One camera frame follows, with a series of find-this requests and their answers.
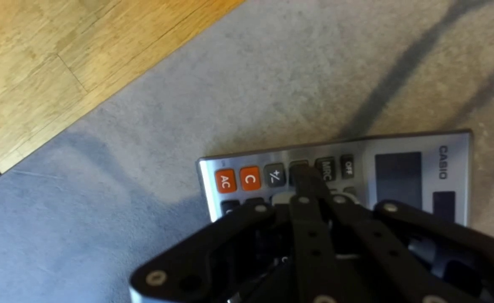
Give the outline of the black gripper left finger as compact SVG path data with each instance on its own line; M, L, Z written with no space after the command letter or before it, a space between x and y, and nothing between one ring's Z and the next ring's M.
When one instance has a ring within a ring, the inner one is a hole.
M289 243L289 206L249 198L139 265L132 301L292 303Z

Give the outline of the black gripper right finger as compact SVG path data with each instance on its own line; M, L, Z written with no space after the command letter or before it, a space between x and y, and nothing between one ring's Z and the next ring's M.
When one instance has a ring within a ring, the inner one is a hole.
M368 210L292 168L292 260L304 303L494 303L494 237L397 200Z

